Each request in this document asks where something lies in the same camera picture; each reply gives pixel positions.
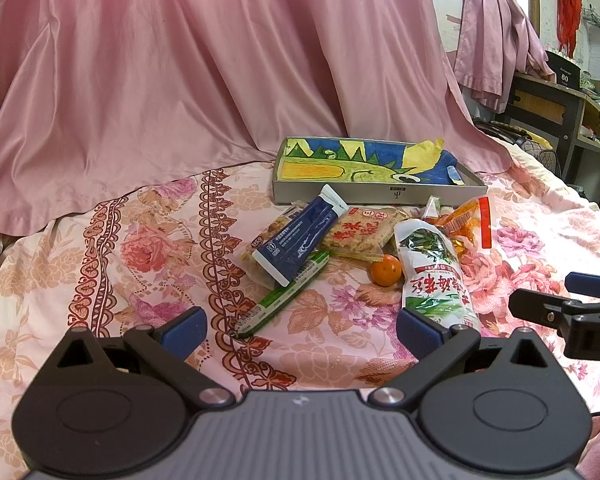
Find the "white green seaweed snack bag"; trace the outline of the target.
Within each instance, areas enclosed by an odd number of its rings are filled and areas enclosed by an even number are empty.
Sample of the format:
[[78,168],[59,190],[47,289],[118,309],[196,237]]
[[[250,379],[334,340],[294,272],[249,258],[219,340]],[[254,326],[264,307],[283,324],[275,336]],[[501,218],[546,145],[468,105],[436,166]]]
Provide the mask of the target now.
[[460,262],[450,240],[432,224],[408,219],[394,227],[402,264],[402,307],[449,328],[465,324],[478,330]]

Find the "orange clear candy bag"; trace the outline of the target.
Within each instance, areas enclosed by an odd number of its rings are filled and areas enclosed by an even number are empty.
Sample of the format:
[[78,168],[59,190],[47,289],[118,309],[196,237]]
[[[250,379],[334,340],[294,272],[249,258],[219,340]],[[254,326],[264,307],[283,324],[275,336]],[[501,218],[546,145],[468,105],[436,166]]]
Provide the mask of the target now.
[[447,214],[440,200],[431,196],[422,220],[436,226],[451,241],[458,258],[469,249],[492,248],[491,207],[486,196],[472,198]]

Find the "small orange tangerine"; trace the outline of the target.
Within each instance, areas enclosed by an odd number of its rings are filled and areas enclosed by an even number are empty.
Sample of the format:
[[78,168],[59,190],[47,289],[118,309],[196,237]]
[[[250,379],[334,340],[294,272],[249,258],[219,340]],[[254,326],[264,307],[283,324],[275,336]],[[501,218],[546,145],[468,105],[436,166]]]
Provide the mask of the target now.
[[391,287],[399,283],[402,275],[402,264],[392,255],[384,255],[381,260],[370,265],[370,279],[381,287]]

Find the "rice cracker pack red text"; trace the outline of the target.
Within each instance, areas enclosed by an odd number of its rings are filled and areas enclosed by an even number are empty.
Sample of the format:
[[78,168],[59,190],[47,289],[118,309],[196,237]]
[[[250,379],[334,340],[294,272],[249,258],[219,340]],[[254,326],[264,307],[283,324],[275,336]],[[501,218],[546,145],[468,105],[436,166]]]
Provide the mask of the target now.
[[351,207],[327,232],[321,248],[335,257],[381,261],[394,227],[406,218],[404,210],[394,207]]

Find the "clear mixed nut snack pack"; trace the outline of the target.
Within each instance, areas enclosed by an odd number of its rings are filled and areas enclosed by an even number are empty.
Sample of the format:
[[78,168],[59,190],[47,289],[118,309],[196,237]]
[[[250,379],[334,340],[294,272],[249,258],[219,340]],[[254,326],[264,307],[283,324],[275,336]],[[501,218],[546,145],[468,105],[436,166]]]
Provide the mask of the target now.
[[253,254],[264,247],[285,226],[288,226],[294,218],[297,218],[305,206],[305,202],[292,203],[242,250],[237,259],[237,265],[245,272],[247,278],[265,289],[275,288],[277,282],[262,268],[260,263],[257,263]]

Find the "dark wooden shelf desk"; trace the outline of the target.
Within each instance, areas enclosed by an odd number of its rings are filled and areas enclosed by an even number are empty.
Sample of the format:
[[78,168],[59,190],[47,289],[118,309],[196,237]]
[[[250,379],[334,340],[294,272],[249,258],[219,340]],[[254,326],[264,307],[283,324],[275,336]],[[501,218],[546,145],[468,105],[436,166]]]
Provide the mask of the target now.
[[576,182],[582,156],[600,156],[600,106],[586,94],[518,73],[499,122],[519,122],[555,143],[560,177]]

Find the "floral pink bedspread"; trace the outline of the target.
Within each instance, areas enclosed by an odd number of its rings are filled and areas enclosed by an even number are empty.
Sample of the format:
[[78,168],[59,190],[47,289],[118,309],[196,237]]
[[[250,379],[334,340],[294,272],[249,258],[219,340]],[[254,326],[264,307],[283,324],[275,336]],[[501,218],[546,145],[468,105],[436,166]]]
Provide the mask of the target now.
[[513,148],[486,194],[457,206],[358,206],[339,183],[277,206],[309,169],[300,146],[139,190],[41,231],[0,237],[0,479],[27,471],[12,414],[68,330],[126,344],[149,330],[232,396],[387,385],[452,325],[534,330],[590,408],[600,360],[572,355],[515,292],[562,300],[570,273],[600,276],[600,211]]

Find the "grey tray with colourful lining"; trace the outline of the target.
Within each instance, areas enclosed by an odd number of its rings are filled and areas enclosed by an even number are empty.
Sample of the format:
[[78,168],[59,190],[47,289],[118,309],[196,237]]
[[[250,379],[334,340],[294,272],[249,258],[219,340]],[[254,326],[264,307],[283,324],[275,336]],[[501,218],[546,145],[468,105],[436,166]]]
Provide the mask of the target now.
[[279,148],[273,202],[309,202],[330,186],[349,205],[422,206],[429,197],[458,207],[486,185],[441,139],[419,143],[291,136]]

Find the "black box on shelf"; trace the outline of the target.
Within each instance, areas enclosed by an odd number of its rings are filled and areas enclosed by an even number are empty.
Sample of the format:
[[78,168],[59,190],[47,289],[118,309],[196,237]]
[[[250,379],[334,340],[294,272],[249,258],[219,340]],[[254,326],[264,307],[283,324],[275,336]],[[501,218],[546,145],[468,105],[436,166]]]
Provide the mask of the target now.
[[547,50],[547,64],[556,74],[556,81],[562,86],[579,91],[581,89],[581,69],[571,58],[561,53]]

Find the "pink hanging curtain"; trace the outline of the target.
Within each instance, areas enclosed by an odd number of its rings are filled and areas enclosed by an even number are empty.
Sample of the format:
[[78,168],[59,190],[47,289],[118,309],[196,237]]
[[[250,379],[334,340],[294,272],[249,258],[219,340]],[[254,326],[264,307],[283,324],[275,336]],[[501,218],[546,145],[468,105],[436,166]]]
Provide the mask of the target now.
[[514,76],[556,80],[530,20],[516,0],[464,0],[454,74],[496,114],[506,109]]

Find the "pink satin cover cloth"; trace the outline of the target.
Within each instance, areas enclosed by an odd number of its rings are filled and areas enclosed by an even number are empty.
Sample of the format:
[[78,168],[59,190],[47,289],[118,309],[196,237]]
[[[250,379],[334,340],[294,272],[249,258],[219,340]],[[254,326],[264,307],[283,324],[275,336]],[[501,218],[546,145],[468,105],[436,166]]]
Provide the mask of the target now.
[[0,233],[275,156],[442,139],[497,174],[431,0],[0,0]]

